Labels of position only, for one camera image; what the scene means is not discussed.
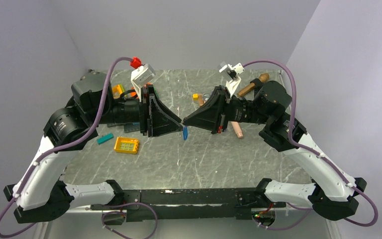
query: teal block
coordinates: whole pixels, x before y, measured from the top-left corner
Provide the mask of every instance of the teal block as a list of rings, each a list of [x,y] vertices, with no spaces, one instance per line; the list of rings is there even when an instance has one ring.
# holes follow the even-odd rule
[[[111,140],[111,139],[113,139],[113,133],[110,133],[110,134],[107,134],[105,136],[102,136],[101,138],[98,138],[97,143],[102,144],[102,143],[104,143],[108,140]]]

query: yellow toy block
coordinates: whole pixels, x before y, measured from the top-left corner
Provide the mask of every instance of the yellow toy block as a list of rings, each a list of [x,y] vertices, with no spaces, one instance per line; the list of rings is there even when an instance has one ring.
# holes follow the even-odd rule
[[[121,84],[112,87],[113,98],[118,99],[124,91],[124,87]]]
[[[140,141],[136,138],[118,137],[115,143],[115,151],[117,153],[132,153],[138,152]]]

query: marble table surface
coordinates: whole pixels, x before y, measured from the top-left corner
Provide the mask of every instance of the marble table surface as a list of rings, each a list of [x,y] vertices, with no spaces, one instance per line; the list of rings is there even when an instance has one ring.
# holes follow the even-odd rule
[[[279,80],[276,70],[247,70],[240,88],[261,73]],[[216,70],[160,70],[151,81],[161,101],[180,118],[198,108],[193,93],[210,93],[225,80]],[[130,71],[117,71],[112,85],[130,88]],[[96,139],[67,167],[65,182],[96,184],[115,179],[122,189],[185,189],[255,187],[262,178],[289,183],[309,183],[310,177],[295,162],[263,142],[258,132],[263,125],[241,124],[244,138],[238,139],[232,126],[221,134],[188,127],[186,141],[182,133],[147,138],[139,132],[124,133],[123,126],[100,125],[99,135],[113,133],[114,139],[98,145]],[[137,154],[113,150],[116,137],[140,140]]]

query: red clip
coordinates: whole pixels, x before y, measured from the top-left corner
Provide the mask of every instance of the red clip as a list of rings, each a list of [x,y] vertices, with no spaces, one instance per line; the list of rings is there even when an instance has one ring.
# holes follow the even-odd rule
[[[129,65],[132,66],[134,69],[137,69],[138,67],[142,66],[141,60],[136,56],[132,58],[132,61],[131,63],[129,63]]]

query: white wall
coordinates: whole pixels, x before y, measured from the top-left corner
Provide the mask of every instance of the white wall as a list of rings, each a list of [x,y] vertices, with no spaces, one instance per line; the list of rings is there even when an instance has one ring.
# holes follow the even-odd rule
[[[322,0],[288,67],[297,86],[297,117],[341,168],[368,182],[379,221],[339,223],[343,238],[382,238],[382,1]],[[353,216],[369,222],[360,196]]]
[[[0,212],[4,186],[24,174],[47,120],[85,69],[50,1],[0,0]],[[25,226],[13,209],[1,224],[4,234]],[[16,238],[31,238],[33,230]]]
[[[52,0],[89,67],[138,56],[157,69],[286,62],[319,0]]]

